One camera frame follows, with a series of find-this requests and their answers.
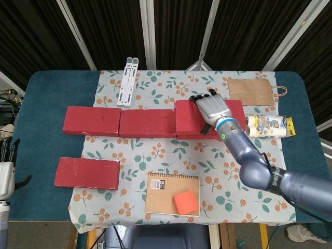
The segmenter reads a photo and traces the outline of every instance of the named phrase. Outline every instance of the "blue table surface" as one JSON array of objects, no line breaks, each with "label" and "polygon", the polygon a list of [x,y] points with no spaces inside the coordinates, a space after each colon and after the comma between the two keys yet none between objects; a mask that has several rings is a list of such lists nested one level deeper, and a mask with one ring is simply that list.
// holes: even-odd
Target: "blue table surface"
[{"label": "blue table surface", "polygon": [[[31,77],[13,139],[21,139],[16,181],[28,174],[32,180],[11,197],[10,220],[70,220],[72,189],[56,187],[54,177],[60,157],[81,156],[84,136],[67,135],[62,127],[69,105],[93,105],[99,74],[40,71]],[[296,136],[282,139],[287,169],[330,178],[303,80],[294,72],[275,75],[277,84],[288,88],[280,98],[279,114],[292,117],[296,130]],[[300,211],[296,216],[298,222],[316,222]]]}]

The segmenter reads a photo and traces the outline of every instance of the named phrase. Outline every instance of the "person's foot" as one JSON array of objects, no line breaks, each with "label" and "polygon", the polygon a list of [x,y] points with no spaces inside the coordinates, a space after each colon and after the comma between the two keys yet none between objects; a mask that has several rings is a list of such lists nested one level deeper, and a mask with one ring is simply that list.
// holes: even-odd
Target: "person's foot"
[{"label": "person's foot", "polygon": [[314,240],[319,243],[326,243],[326,241],[316,237],[304,225],[292,225],[286,228],[288,237],[295,242],[303,242],[306,240]]}]

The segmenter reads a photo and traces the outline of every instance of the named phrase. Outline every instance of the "brown paper bag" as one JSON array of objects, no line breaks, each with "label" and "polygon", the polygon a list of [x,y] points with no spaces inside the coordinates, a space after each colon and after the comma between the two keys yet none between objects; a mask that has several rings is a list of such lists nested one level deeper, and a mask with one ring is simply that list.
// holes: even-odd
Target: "brown paper bag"
[{"label": "brown paper bag", "polygon": [[[273,94],[273,88],[281,88],[285,92]],[[243,105],[274,105],[274,96],[284,96],[287,88],[270,86],[267,79],[229,79],[228,90],[231,100],[241,100]]]}]

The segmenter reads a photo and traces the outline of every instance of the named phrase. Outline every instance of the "notebook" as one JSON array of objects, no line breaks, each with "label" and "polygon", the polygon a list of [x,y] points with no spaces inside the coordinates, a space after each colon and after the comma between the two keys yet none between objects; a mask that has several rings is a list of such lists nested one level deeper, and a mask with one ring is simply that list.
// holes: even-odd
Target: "notebook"
[{"label": "notebook", "polygon": [[[188,175],[149,173],[145,202],[146,213],[178,215],[173,197],[179,193],[193,191],[199,203],[199,178]],[[199,209],[185,216],[199,217]]]}]

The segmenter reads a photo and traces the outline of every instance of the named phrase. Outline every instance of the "floral tablecloth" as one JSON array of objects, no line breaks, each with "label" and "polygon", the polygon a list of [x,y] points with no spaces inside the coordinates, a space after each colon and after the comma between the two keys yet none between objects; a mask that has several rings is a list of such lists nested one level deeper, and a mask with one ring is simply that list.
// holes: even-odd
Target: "floral tablecloth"
[{"label": "floral tablecloth", "polygon": [[[138,71],[132,109],[174,109],[174,101],[215,89],[229,98],[230,78],[266,78],[276,86],[274,72],[244,71]],[[122,71],[101,71],[94,107],[117,107]],[[272,106],[246,106],[246,114],[278,115]],[[252,139],[266,152],[271,165],[285,169],[280,139]],[[295,222],[295,209],[277,195],[245,187],[240,165],[224,143],[217,140],[123,139],[86,136],[82,157],[121,163],[119,190],[74,188],[68,210],[82,233],[110,225],[167,223]],[[149,171],[200,177],[200,217],[145,213]]]}]

